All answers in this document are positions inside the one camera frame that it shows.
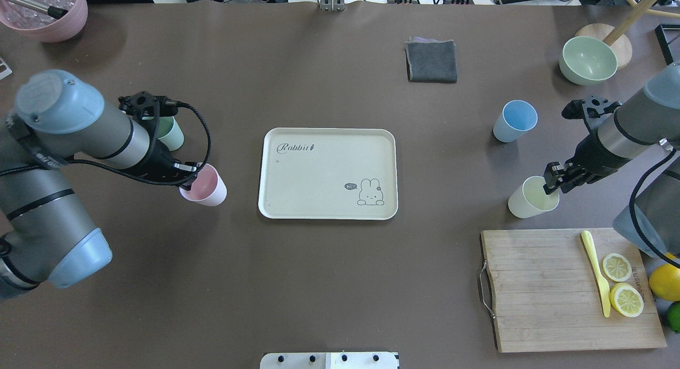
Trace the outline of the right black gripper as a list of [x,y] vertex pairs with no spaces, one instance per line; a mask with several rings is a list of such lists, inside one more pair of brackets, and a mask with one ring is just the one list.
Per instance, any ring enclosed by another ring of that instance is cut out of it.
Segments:
[[606,149],[596,134],[590,134],[576,146],[574,156],[566,163],[547,164],[546,183],[542,189],[546,195],[558,190],[568,193],[571,186],[595,183],[618,170],[619,156]]

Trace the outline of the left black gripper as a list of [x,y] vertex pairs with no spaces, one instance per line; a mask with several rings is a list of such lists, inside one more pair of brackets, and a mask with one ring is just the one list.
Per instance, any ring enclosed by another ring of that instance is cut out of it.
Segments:
[[139,163],[141,178],[161,183],[182,181],[197,171],[196,162],[182,162],[174,158],[167,146],[160,141],[154,141],[150,145],[147,154]]

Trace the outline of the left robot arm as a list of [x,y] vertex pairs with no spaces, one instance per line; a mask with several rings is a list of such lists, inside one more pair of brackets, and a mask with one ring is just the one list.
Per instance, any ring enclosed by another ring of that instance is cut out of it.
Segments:
[[2,123],[2,300],[49,281],[77,284],[112,251],[61,172],[88,164],[151,185],[189,188],[202,165],[180,162],[160,141],[161,117],[188,108],[145,91],[117,105],[70,72],[34,74]]

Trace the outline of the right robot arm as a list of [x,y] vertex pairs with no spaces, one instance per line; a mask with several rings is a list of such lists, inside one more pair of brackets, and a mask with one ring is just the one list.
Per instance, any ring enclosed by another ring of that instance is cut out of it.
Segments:
[[653,170],[664,170],[648,186],[644,173],[614,229],[653,258],[678,257],[679,236],[679,76],[678,63],[666,66],[626,102],[590,96],[573,100],[562,112],[581,119],[588,136],[565,163],[551,162],[544,172],[546,193],[592,184],[619,171],[644,150],[666,141],[672,152]]

